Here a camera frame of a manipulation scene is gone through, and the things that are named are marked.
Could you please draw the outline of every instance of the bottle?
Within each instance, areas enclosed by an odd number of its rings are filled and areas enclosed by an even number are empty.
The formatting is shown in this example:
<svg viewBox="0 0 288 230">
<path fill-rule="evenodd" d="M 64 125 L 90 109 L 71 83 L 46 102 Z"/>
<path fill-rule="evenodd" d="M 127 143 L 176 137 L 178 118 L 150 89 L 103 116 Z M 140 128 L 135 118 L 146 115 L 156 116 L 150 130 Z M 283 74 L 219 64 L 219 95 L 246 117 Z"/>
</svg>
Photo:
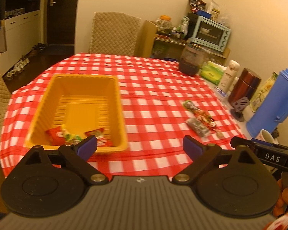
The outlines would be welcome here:
<svg viewBox="0 0 288 230">
<path fill-rule="evenodd" d="M 220 80 L 218 88 L 220 88 L 223 92 L 227 93 L 230 88 L 230 85 L 232 84 L 237 75 L 237 72 L 239 71 L 239 68 L 240 68 L 239 63 L 234 60 L 231 60 Z"/>
</svg>

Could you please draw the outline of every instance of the dark wooden door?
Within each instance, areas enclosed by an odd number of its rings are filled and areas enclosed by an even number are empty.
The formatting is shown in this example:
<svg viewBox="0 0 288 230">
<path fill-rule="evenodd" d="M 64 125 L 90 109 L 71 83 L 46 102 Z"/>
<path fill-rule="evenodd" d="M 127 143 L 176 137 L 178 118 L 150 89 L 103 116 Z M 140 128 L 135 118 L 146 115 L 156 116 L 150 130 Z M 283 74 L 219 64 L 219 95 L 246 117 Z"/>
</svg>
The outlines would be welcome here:
<svg viewBox="0 0 288 230">
<path fill-rule="evenodd" d="M 47 43 L 74 44 L 78 0 L 48 0 Z"/>
</svg>

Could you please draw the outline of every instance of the yellow plastic bin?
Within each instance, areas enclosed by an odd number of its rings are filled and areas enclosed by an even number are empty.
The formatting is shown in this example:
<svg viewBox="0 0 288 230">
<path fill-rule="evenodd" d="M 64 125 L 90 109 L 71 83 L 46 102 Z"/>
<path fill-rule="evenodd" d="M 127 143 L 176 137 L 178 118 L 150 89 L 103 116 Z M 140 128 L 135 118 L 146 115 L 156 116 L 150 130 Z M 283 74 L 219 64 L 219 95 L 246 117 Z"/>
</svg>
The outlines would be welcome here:
<svg viewBox="0 0 288 230">
<path fill-rule="evenodd" d="M 71 134 L 85 138 L 85 132 L 105 128 L 113 147 L 98 147 L 96 153 L 126 150 L 127 135 L 117 77 L 55 74 L 29 128 L 25 146 L 42 145 L 54 150 L 45 131 L 62 124 Z"/>
</svg>

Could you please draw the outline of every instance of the jar of dark liquid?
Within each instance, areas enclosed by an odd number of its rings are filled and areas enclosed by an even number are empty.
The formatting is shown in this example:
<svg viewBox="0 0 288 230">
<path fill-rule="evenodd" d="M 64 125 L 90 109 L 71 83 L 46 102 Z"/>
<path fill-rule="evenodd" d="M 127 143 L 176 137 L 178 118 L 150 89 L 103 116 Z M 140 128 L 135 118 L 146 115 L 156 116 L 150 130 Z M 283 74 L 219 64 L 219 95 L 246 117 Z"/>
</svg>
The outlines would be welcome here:
<svg viewBox="0 0 288 230">
<path fill-rule="evenodd" d="M 202 68 L 206 52 L 199 45 L 188 44 L 179 59 L 179 71 L 194 76 Z"/>
</svg>

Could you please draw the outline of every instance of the brown metallic tumbler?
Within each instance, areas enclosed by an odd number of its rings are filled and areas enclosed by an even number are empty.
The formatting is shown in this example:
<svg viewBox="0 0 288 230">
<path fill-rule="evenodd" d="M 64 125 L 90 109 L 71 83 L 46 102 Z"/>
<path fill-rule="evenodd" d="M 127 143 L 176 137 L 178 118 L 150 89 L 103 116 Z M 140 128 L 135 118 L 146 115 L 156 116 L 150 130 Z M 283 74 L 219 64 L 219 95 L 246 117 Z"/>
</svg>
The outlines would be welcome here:
<svg viewBox="0 0 288 230">
<path fill-rule="evenodd" d="M 256 73 L 248 68 L 244 68 L 233 91 L 228 97 L 228 102 L 233 106 L 237 100 L 243 97 L 251 100 L 260 82 L 261 78 Z"/>
</svg>

